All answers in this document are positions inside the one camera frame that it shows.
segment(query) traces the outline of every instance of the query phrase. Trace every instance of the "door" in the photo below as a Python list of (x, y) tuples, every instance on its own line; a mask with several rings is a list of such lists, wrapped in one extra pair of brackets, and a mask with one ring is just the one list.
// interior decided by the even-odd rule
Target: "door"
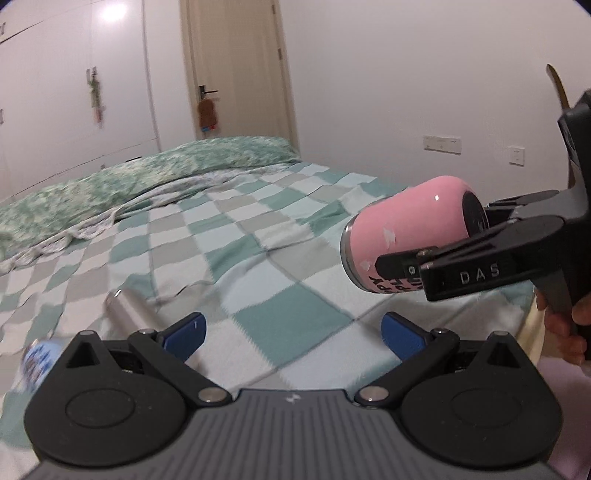
[(157, 134), (148, 91), (142, 0), (103, 0), (93, 3), (92, 10), (92, 66), (104, 106), (102, 154), (152, 145)]
[(187, 2), (194, 102), (200, 85), (217, 90), (216, 135), (292, 138), (272, 0)]

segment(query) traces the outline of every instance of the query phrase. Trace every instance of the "white wardrobe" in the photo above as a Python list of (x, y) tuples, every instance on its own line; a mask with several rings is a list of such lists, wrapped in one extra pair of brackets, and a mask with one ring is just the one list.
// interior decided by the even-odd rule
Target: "white wardrobe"
[[(12, 0), (0, 11), (0, 202), (159, 151), (143, 7)], [(87, 84), (94, 67), (102, 126)]]

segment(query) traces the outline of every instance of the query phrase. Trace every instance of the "can lid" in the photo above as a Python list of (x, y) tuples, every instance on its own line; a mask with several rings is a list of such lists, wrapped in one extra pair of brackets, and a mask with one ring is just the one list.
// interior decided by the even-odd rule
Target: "can lid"
[(351, 231), (353, 230), (353, 224), (359, 215), (355, 215), (349, 223), (345, 226), (342, 236), (340, 237), (340, 260), (345, 269), (345, 273), (349, 277), (350, 281), (361, 290), (368, 290), (361, 282), (357, 271), (355, 270), (355, 263), (353, 262), (353, 253), (351, 252)]
[(113, 303), (113, 299), (117, 298), (121, 293), (123, 293), (124, 291), (128, 291), (128, 289), (126, 288), (118, 288), (117, 290), (111, 290), (105, 299), (105, 308), (109, 308), (111, 306), (111, 303)]

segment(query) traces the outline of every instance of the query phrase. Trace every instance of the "blue can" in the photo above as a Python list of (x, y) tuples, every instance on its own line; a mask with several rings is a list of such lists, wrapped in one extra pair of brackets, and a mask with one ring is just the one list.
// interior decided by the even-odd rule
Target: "blue can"
[(21, 370), (27, 388), (35, 391), (68, 346), (69, 340), (60, 337), (34, 340), (22, 356)]

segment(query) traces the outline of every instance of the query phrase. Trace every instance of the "hand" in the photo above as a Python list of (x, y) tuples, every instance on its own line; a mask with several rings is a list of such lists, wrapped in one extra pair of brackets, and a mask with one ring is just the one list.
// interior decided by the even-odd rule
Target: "hand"
[[(546, 330), (557, 336), (558, 349), (564, 360), (574, 365), (581, 365), (584, 361), (584, 353), (587, 351), (585, 339), (570, 334), (571, 320), (567, 315), (554, 313), (544, 296), (537, 290), (535, 299), (538, 310), (545, 310), (544, 325)], [(577, 325), (591, 325), (591, 293), (573, 307), (571, 315)]]

